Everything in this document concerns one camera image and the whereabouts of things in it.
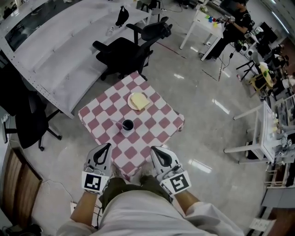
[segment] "tile floor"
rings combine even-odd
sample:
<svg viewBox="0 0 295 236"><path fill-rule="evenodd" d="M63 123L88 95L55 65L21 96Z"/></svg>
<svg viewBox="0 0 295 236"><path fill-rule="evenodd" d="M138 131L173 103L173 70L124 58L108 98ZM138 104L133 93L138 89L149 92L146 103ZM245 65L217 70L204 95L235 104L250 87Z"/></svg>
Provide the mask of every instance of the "tile floor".
<svg viewBox="0 0 295 236"><path fill-rule="evenodd" d="M180 10L175 3L166 3L165 7ZM167 144L189 172L193 185L190 191L201 201L213 203L247 231L247 226L260 209L266 165L239 165L236 160L242 158L243 153L227 155L223 152L225 147L243 145L247 139L245 131L252 124L251 116L237 121L232 117L260 103L257 96L249 97L247 86L236 77L235 68L247 60L235 53L226 73L221 73L220 81L216 81L221 62L201 62L198 53L191 49L201 50L207 33L196 27L183 50L179 49L195 12L183 9L180 13L167 11L164 14L173 24L172 35L159 43L185 58L156 43L149 67L143 74L164 99L185 116L183 131L176 133ZM212 11L212 14L218 17L218 13ZM225 64L233 51L230 45L224 50ZM98 80L76 106L74 119L58 114L51 120L51 127L63 136L61 141L46 133L44 152L38 150L37 144L24 151L44 179L62 182L75 202L83 193L80 182L86 155L96 146L77 112L117 80L115 76L108 77L105 82ZM222 104L226 112L214 100ZM193 167L189 164L191 159L207 165L211 172ZM47 184L41 186L32 215L46 234L54 235L69 219L71 198L59 183L49 184L50 187Z"/></svg>

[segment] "checkered tablecloth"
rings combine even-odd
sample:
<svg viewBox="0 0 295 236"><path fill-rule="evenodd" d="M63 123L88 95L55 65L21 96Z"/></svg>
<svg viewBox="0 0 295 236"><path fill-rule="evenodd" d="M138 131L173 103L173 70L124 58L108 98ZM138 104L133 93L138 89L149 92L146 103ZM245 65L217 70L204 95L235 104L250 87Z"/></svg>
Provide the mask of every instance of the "checkered tablecloth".
<svg viewBox="0 0 295 236"><path fill-rule="evenodd" d="M131 109L127 99L134 92L145 94L151 103L141 111ZM150 157L151 146L162 146L184 124L184 116L174 111L136 72L82 108L79 118L98 144L112 144L113 162L129 177ZM134 129L126 132L111 119L133 120Z"/></svg>

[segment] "plate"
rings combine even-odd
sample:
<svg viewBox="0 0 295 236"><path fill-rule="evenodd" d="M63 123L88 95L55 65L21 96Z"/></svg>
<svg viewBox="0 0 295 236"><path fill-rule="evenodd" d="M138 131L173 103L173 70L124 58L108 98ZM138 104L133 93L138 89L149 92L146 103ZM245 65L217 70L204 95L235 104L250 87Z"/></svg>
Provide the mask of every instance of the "plate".
<svg viewBox="0 0 295 236"><path fill-rule="evenodd" d="M133 109L133 110L136 110L136 111L139 111L139 109L133 105L132 101L131 101L131 97L134 93L130 94L129 97L127 98L127 103L128 103L128 106Z"/></svg>

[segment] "bread slice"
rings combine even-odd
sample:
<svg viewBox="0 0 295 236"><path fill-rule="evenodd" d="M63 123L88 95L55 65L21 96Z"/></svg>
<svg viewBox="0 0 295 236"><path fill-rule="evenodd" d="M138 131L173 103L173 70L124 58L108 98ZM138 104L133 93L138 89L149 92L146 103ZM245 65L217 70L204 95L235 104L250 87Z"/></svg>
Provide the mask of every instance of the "bread slice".
<svg viewBox="0 0 295 236"><path fill-rule="evenodd" d="M148 104L150 104L150 101L147 100L146 96L142 93L134 93L131 96L131 102L137 107L138 110L142 110Z"/></svg>

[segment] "black liquid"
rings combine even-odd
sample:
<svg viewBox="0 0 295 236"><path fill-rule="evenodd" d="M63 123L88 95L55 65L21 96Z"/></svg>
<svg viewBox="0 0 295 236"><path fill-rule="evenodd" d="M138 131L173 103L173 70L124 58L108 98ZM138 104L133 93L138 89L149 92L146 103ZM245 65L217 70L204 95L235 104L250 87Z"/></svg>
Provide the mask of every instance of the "black liquid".
<svg viewBox="0 0 295 236"><path fill-rule="evenodd" d="M134 128L134 123L132 120L124 120L122 124L123 124L123 129L126 131L130 131Z"/></svg>

